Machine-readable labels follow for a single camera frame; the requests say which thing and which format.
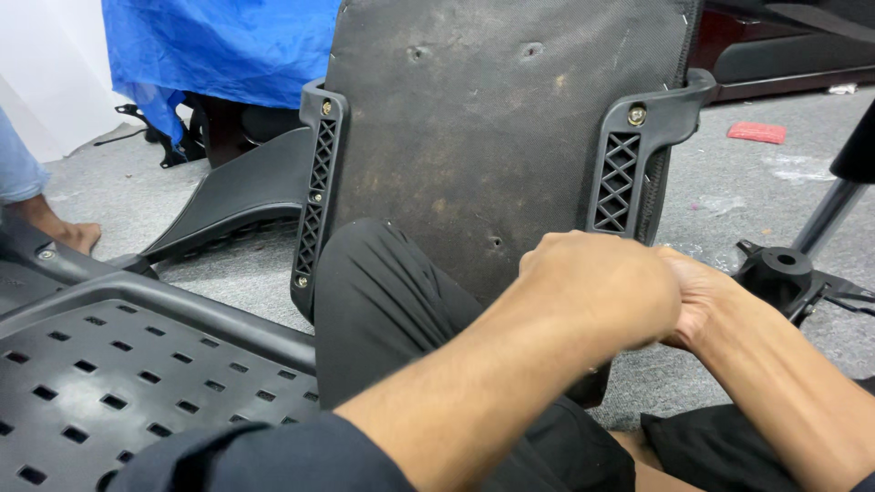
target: black plastic bracket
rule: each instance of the black plastic bracket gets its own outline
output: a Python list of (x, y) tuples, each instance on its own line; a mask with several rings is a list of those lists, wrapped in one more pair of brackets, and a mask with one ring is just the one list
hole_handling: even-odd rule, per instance
[(300, 117), (313, 129), (312, 169), (309, 190), (297, 230), (295, 263), (291, 271), (291, 300), (307, 320), (313, 322), (313, 276), (322, 247), (328, 240), (328, 212), (332, 206), (332, 189), (337, 156), (343, 138), (343, 124), (349, 105), (343, 95), (322, 87), (325, 77), (304, 85), (301, 91)]
[(871, 308), (855, 307), (839, 300), (875, 303), (875, 293), (844, 278), (815, 270), (811, 260), (801, 252), (767, 248), (747, 240), (739, 241), (737, 246), (747, 259), (733, 278), (797, 327), (814, 312), (815, 304), (821, 299), (854, 313), (875, 316)]
[(691, 68), (684, 88), (630, 95), (605, 113), (586, 230), (634, 237), (650, 157), (698, 130), (699, 110), (717, 95), (706, 70)]
[(143, 115), (142, 111), (140, 111), (140, 108), (138, 108), (136, 104), (123, 104), (122, 106), (116, 106), (115, 111), (142, 120), (143, 123), (146, 123), (149, 130), (151, 130), (151, 135), (157, 136), (158, 142), (164, 147), (164, 159), (161, 160), (161, 167), (164, 169), (185, 162), (202, 159), (207, 156), (207, 151), (205, 151), (200, 144), (195, 142), (191, 133), (181, 121), (179, 124), (182, 125), (182, 139), (179, 140), (179, 144), (174, 146), (170, 137), (152, 126), (152, 123), (149, 123), (149, 120), (146, 119), (146, 116)]

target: metal screw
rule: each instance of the metal screw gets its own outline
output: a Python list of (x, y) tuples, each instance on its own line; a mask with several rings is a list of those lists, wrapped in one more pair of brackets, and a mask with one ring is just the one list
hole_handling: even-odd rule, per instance
[(635, 106), (629, 110), (629, 124), (632, 126), (641, 126), (647, 115), (648, 113), (644, 108), (641, 106)]

